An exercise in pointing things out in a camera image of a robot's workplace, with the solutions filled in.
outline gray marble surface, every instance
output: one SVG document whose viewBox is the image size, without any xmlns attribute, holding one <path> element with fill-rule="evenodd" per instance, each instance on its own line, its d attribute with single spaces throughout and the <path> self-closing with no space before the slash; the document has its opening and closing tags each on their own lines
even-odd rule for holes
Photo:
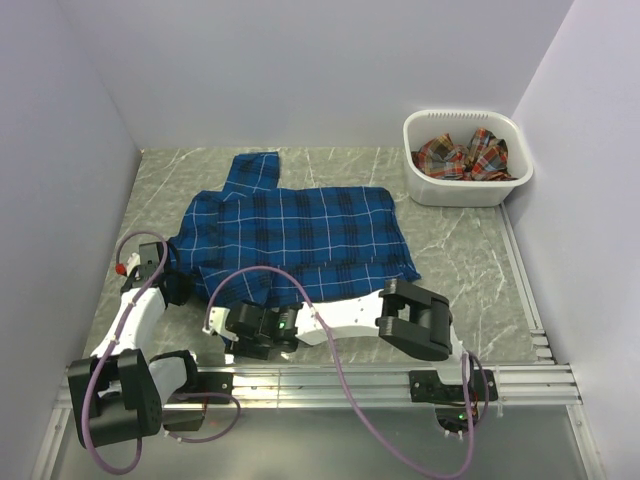
<svg viewBox="0 0 640 480">
<path fill-rule="evenodd" d="M 169 237 L 201 190 L 219 190 L 231 160 L 248 151 L 280 153 L 279 186 L 381 186 L 396 202 L 400 228 L 422 279 L 418 285 L 448 297 L 456 332 L 467 349 L 491 362 L 536 360 L 529 327 L 509 265 L 499 219 L 491 208 L 424 207 L 404 187 L 402 148 L 209 148 L 147 150 L 131 193 L 119 238 L 146 229 Z M 123 258 L 151 238 L 138 237 L 125 246 Z M 85 354 L 106 334 L 120 304 L 122 277 L 107 272 Z M 219 337 L 201 331 L 204 303 L 194 299 L 169 306 L 156 326 L 147 354 L 189 349 L 200 365 L 224 364 Z M 346 363 L 409 362 L 411 358 L 377 338 L 338 341 Z M 327 364 L 325 345 L 301 348 L 275 362 Z M 258 363 L 244 360 L 243 363 Z"/>
</svg>

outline white wall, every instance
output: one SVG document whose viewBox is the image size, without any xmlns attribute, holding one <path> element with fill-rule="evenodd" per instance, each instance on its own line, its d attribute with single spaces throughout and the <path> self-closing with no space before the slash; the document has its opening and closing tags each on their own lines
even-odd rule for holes
<svg viewBox="0 0 640 480">
<path fill-rule="evenodd" d="M 137 151 L 58 4 L 0 14 L 0 478 L 27 478 L 82 353 Z"/>
<path fill-rule="evenodd" d="M 141 147 L 400 145 L 511 114 L 571 0 L 59 0 Z"/>
<path fill-rule="evenodd" d="M 640 4 L 576 0 L 515 113 L 536 158 L 509 202 L 554 352 L 611 479 L 638 477 Z"/>
</svg>

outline purple cable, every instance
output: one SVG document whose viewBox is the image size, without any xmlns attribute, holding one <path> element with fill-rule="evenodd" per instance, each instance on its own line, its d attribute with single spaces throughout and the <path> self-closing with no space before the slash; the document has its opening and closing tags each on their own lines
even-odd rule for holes
<svg viewBox="0 0 640 480">
<path fill-rule="evenodd" d="M 223 435 L 226 435 L 227 433 L 229 433 L 231 431 L 231 429 L 235 426 L 235 424 L 238 423 L 238 420 L 240 420 L 240 412 L 242 411 L 242 407 L 240 407 L 240 402 L 233 395 L 229 395 L 227 393 L 181 393 L 180 395 L 176 395 L 176 397 L 184 397 L 184 398 L 219 397 L 219 398 L 226 398 L 227 400 L 231 400 L 233 403 L 236 404 L 236 416 L 233 417 L 233 420 L 231 421 L 231 423 L 223 431 L 221 431 L 220 433 L 216 433 L 215 435 L 212 435 L 210 437 L 206 437 L 206 438 L 186 438 L 186 437 L 181 437 L 180 435 L 177 435 L 175 433 L 169 433 L 169 436 L 171 438 L 175 438 L 179 442 L 183 442 L 183 443 L 206 443 L 206 442 L 211 442 L 212 440 L 216 440 L 216 439 L 222 437 Z"/>
<path fill-rule="evenodd" d="M 204 318 L 204 326 L 205 326 L 205 328 L 207 328 L 209 326 L 209 311 L 211 310 L 211 307 L 213 306 L 213 302 L 215 301 L 215 298 L 218 296 L 218 293 L 220 293 L 220 290 L 222 290 L 222 288 L 227 284 L 227 282 L 229 282 L 232 278 L 234 278 L 234 277 L 236 277 L 238 275 L 243 275 L 243 274 L 245 274 L 247 272 L 252 272 L 252 271 L 256 271 L 256 270 L 266 270 L 266 271 L 269 271 L 269 272 L 274 272 L 274 273 L 280 274 L 283 277 L 285 277 L 286 279 L 288 279 L 291 283 L 293 283 L 293 285 L 295 285 L 295 287 L 298 289 L 298 291 L 300 292 L 300 294 L 304 298 L 304 301 L 307 303 L 307 305 L 309 306 L 311 311 L 314 312 L 316 319 L 318 320 L 318 322 L 320 323 L 320 325 L 324 329 L 325 333 L 327 334 L 327 342 L 329 343 L 329 349 L 331 350 L 331 355 L 333 356 L 333 361 L 334 361 L 335 366 L 336 366 L 336 372 L 338 373 L 338 379 L 340 380 L 340 384 L 342 385 L 342 390 L 344 391 L 344 394 L 347 397 L 347 400 L 349 401 L 349 404 L 353 408 L 353 411 L 356 413 L 358 418 L 360 418 L 360 421 L 364 424 L 364 426 L 367 428 L 367 430 L 369 430 L 369 433 L 371 433 L 371 435 L 373 435 L 382 444 L 382 446 L 385 449 L 387 449 L 394 457 L 396 457 L 398 460 L 400 460 L 402 463 L 404 463 L 408 467 L 412 468 L 416 472 L 420 473 L 421 475 L 424 475 L 425 477 L 431 477 L 431 478 L 434 478 L 436 480 L 449 480 L 449 479 L 458 478 L 464 472 L 467 471 L 467 469 L 471 465 L 471 460 L 473 458 L 473 449 L 474 449 L 474 431 L 473 431 L 473 427 L 474 426 L 473 426 L 473 414 L 472 414 L 472 411 L 471 411 L 471 400 L 469 398 L 469 389 L 468 388 L 463 388 L 462 389 L 462 392 L 463 392 L 463 395 L 464 395 L 465 410 L 466 410 L 466 413 L 467 413 L 467 422 L 468 422 L 468 425 L 469 425 L 469 427 L 468 427 L 468 431 L 469 431 L 469 434 L 468 434 L 469 446 L 467 448 L 466 459 L 465 459 L 464 463 L 462 464 L 462 466 L 460 467 L 460 469 L 456 473 L 453 473 L 453 474 L 438 474 L 438 473 L 431 472 L 431 471 L 425 469 L 424 467 L 422 467 L 422 466 L 418 465 L 417 463 L 415 463 L 413 460 L 405 457 L 398 449 L 396 449 L 393 445 L 391 445 L 386 438 L 384 438 L 382 436 L 382 434 L 373 426 L 373 424 L 369 421 L 369 419 L 366 417 L 366 415 L 362 412 L 362 410 L 360 409 L 360 407 L 356 403 L 355 399 L 353 398 L 353 394 L 351 393 L 351 389 L 349 388 L 349 385 L 347 385 L 347 381 L 346 381 L 346 379 L 344 377 L 344 372 L 342 371 L 342 364 L 340 363 L 340 358 L 338 356 L 338 350 L 336 349 L 336 344 L 335 344 L 335 341 L 333 339 L 333 335 L 331 334 L 331 328 L 326 324 L 326 322 L 323 320 L 323 318 L 320 316 L 320 314 L 315 310 L 315 308 L 313 307 L 313 303 L 311 302 L 311 299 L 309 298 L 309 295 L 307 295 L 307 292 L 304 290 L 304 288 L 302 287 L 300 282 L 298 282 L 294 277 L 289 275 L 287 272 L 285 272 L 283 270 L 280 270 L 278 268 L 275 268 L 275 267 L 268 267 L 266 265 L 255 266 L 255 267 L 247 267 L 247 268 L 243 268 L 241 270 L 238 270 L 236 272 L 233 272 L 231 275 L 229 275 L 228 277 L 226 277 L 224 280 L 222 280 L 220 282 L 220 284 L 214 290 L 213 295 L 211 295 L 211 298 L 209 299 L 209 303 L 207 304 L 207 309 L 205 311 L 205 318 Z M 462 378 L 463 378 L 463 381 L 465 383 L 468 383 L 468 381 L 469 381 L 469 379 L 467 378 L 467 367 L 468 367 L 468 363 L 469 363 L 468 357 L 469 357 L 469 354 L 467 352 L 462 354 Z M 483 380 L 484 380 L 484 383 L 485 383 L 485 392 L 486 392 L 486 397 L 485 398 L 488 399 L 489 398 L 488 392 L 487 392 L 488 385 L 487 385 L 487 382 L 486 382 L 486 376 L 484 375 L 484 372 L 483 372 Z"/>
<path fill-rule="evenodd" d="M 120 252 L 122 252 L 122 247 L 124 246 L 124 244 L 130 238 L 135 237 L 137 235 L 142 235 L 142 234 L 151 235 L 153 237 L 156 237 L 158 240 L 160 240 L 160 242 L 162 242 L 162 259 L 160 259 L 160 264 L 158 265 L 158 268 L 156 268 L 155 272 L 153 272 L 153 275 L 151 275 L 151 277 L 149 277 L 149 279 L 142 285 L 140 290 L 138 290 L 138 293 L 136 293 L 134 297 L 131 299 L 131 302 L 129 303 L 129 305 L 127 305 L 124 312 L 122 312 L 122 316 L 120 317 L 120 321 L 118 322 L 118 325 L 116 326 L 116 330 L 113 335 L 114 338 L 109 342 L 109 345 L 107 346 L 107 349 L 105 350 L 104 355 L 102 355 L 102 357 L 98 361 L 98 365 L 96 365 L 96 369 L 93 371 L 93 374 L 89 379 L 87 392 L 85 393 L 84 401 L 82 402 L 81 427 L 82 427 L 82 438 L 84 439 L 85 447 L 93 457 L 93 460 L 96 462 L 96 464 L 100 468 L 102 468 L 105 472 L 111 473 L 112 475 L 124 475 L 132 471 L 134 468 L 136 468 L 136 466 L 138 465 L 138 462 L 140 462 L 140 457 L 142 456 L 142 439 L 141 438 L 138 439 L 137 446 L 136 446 L 136 455 L 128 467 L 118 468 L 118 467 L 109 465 L 107 462 L 105 462 L 102 459 L 102 457 L 96 450 L 96 447 L 93 445 L 93 441 L 91 439 L 91 432 L 89 430 L 89 407 L 91 405 L 91 397 L 93 397 L 93 392 L 96 389 L 96 383 L 98 382 L 98 377 L 100 376 L 100 372 L 102 372 L 105 362 L 113 352 L 113 349 L 116 347 L 118 343 L 118 339 L 122 334 L 122 330 L 124 330 L 124 325 L 127 322 L 127 318 L 129 317 L 131 310 L 133 310 L 134 304 L 149 289 L 153 281 L 156 278 L 158 278 L 158 276 L 164 269 L 164 264 L 167 261 L 168 249 L 167 249 L 167 242 L 165 242 L 164 238 L 162 238 L 161 235 L 155 232 L 139 231 L 139 232 L 130 233 L 120 241 L 120 244 L 116 249 L 116 263 L 120 263 Z"/>
<path fill-rule="evenodd" d="M 480 370 L 480 375 L 482 375 L 482 384 L 484 386 L 484 406 L 482 407 L 482 413 L 480 414 L 480 418 L 476 422 L 476 427 L 480 425 L 480 422 L 487 414 L 489 410 L 489 382 L 487 380 L 487 374 L 484 373 L 484 368 L 482 368 L 482 363 L 480 363 L 480 359 L 476 356 L 475 353 L 467 352 L 469 354 L 469 358 L 471 358 L 476 365 L 478 365 L 478 369 Z"/>
</svg>

